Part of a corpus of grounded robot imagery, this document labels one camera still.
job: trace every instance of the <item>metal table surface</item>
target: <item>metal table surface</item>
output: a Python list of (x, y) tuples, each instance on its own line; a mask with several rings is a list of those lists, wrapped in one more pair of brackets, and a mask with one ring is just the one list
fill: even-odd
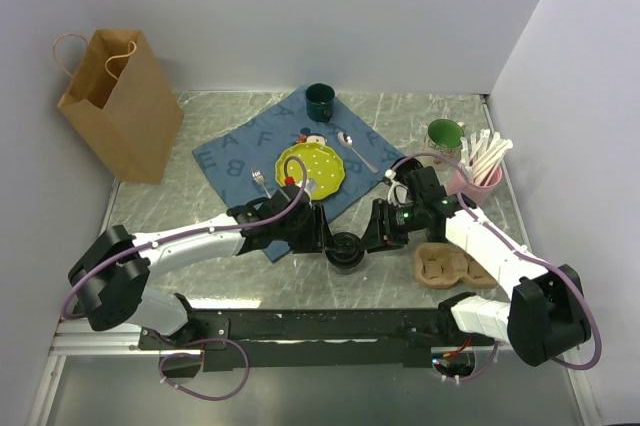
[[(185, 117), (160, 185), (119, 186), (109, 225), (124, 224), (129, 232), (153, 232), (197, 223), (227, 209), (208, 183), (191, 151), (237, 128), (276, 104), (288, 93), (185, 92), (178, 95)], [(423, 149), (429, 123), (438, 118), (463, 121), (467, 132), (489, 127), (478, 95), (342, 93), (340, 99), (373, 129), (404, 153)], [(450, 172), (441, 174), (441, 182)], [(386, 197), (378, 185), (331, 223), (333, 233), (364, 232), (371, 201)], [(523, 243), (516, 208), (505, 181), (483, 208), (504, 232)], [(422, 308), (435, 307), (467, 289), (429, 290), (411, 275), (411, 259), (424, 242), (412, 233), (403, 250), (366, 255), (357, 272), (336, 274), (324, 255), (288, 254), (271, 263), (261, 251), (216, 258), (158, 278), (152, 286), (184, 294), (197, 308)], [(480, 291), (486, 297), (502, 291)]]
[[(162, 184), (119, 185), (106, 222), (125, 224), (132, 232), (158, 231), (225, 211), (191, 150), (285, 94), (180, 94), (185, 119)], [(426, 127), (434, 119), (464, 121), (469, 132), (490, 124), (479, 96), (339, 96), (405, 153), (422, 149)], [(447, 179), (447, 173), (441, 176)], [(483, 209), (503, 231), (526, 244), (508, 175), (506, 179)], [(364, 196), (331, 224), (332, 231), (361, 234), (371, 199), (386, 194), (385, 189), (381, 185)], [(411, 255), (421, 233), (412, 239), (404, 250), (368, 255), (350, 276), (333, 273), (322, 255), (289, 254), (272, 264), (261, 252), (253, 252), (195, 264), (159, 278), (154, 287), (182, 292), (196, 307), (283, 309), (434, 307), (463, 291), (461, 285), (427, 290), (413, 280)], [(139, 328), (131, 325), (92, 333), (86, 321), (62, 322), (29, 424), (602, 424), (584, 375), (567, 374), (552, 363), (528, 368), (508, 349), (500, 353), (491, 374), (460, 390), (440, 384), (432, 371), (399, 365), (254, 368), (243, 394), (208, 403), (176, 395), (170, 388), (150, 387), (157, 381), (158, 353), (137, 350), (138, 335)], [(575, 351), (565, 359), (579, 362)], [(226, 392), (240, 375), (240, 370), (200, 375), (192, 387)]]

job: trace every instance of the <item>black cup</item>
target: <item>black cup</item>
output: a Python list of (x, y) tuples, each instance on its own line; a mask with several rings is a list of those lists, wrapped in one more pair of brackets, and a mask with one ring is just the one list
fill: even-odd
[(312, 121), (326, 123), (333, 116), (333, 101), (336, 99), (336, 92), (331, 86), (326, 84), (312, 84), (304, 92), (307, 100), (307, 116)]

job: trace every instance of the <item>brown paper bag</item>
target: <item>brown paper bag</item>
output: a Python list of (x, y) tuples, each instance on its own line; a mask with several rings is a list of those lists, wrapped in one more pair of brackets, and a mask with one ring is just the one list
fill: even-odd
[(97, 30), (58, 103), (120, 181), (159, 183), (184, 116), (141, 31)]

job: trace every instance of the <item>paper bag handle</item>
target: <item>paper bag handle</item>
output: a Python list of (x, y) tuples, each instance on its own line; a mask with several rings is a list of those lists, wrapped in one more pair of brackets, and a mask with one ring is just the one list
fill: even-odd
[(115, 56), (111, 56), (109, 59), (107, 59), (104, 62), (104, 69), (107, 70), (107, 74), (111, 76), (113, 79), (115, 79), (116, 81), (118, 80), (118, 77), (115, 74), (113, 74), (111, 71), (109, 71), (109, 61), (111, 61), (112, 59), (130, 57), (133, 53), (136, 52), (136, 49), (138, 49), (138, 46), (136, 45), (135, 41), (129, 41), (128, 48), (129, 48), (129, 52), (127, 54), (117, 54)]
[(58, 59), (58, 56), (56, 55), (56, 46), (58, 45), (58, 42), (63, 38), (68, 38), (69, 36), (75, 36), (76, 38), (82, 39), (84, 41), (85, 49), (89, 46), (89, 42), (87, 41), (87, 38), (85, 38), (83, 35), (78, 33), (66, 33), (56, 38), (56, 40), (53, 42), (53, 48), (51, 49), (51, 52), (53, 53), (54, 61), (58, 63), (58, 66), (60, 66), (60, 69), (62, 69), (67, 74), (67, 76), (69, 76), (70, 78), (73, 78), (73, 74), (71, 74), (71, 72), (64, 67), (64, 65), (60, 62), (60, 60)]

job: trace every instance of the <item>yellow plate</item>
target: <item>yellow plate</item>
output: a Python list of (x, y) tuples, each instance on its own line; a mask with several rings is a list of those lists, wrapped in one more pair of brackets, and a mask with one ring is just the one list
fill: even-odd
[(298, 143), (285, 149), (276, 161), (276, 181), (284, 186), (284, 178), (291, 176), (296, 183), (302, 181), (302, 168), (295, 161), (289, 162), (289, 171), (284, 172), (284, 162), (290, 156), (299, 157), (307, 168), (307, 175), (316, 181), (318, 187), (311, 193), (311, 199), (319, 201), (336, 193), (344, 181), (344, 163), (329, 146), (318, 143)]

